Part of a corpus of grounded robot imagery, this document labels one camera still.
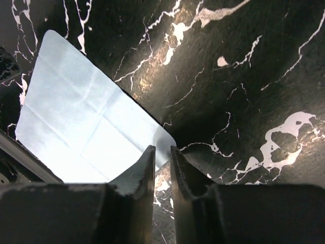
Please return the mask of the light blue cleaning cloth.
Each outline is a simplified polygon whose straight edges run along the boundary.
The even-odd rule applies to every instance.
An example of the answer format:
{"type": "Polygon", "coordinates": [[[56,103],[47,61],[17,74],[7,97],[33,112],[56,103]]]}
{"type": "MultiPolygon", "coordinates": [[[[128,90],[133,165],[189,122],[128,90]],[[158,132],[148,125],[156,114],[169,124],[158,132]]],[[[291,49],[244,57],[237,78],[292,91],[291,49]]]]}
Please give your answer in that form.
{"type": "Polygon", "coordinates": [[[43,37],[16,126],[18,141],[66,183],[109,182],[174,138],[59,33],[43,37]]]}

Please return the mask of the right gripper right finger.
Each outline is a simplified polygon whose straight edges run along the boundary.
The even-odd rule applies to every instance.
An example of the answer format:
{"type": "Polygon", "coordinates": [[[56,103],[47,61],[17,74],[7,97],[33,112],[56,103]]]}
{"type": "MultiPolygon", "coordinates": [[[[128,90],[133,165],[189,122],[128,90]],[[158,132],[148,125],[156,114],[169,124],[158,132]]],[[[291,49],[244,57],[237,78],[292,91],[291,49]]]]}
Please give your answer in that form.
{"type": "Polygon", "coordinates": [[[324,243],[324,189],[221,185],[171,147],[177,243],[324,243]]]}

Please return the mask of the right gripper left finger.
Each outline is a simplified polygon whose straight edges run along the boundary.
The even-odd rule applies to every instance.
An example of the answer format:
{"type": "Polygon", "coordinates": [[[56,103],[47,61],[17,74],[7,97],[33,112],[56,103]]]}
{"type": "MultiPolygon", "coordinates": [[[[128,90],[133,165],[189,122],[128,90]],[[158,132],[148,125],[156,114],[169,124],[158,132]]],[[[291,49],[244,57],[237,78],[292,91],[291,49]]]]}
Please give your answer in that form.
{"type": "Polygon", "coordinates": [[[150,243],[155,147],[106,184],[1,187],[1,243],[150,243]]]}

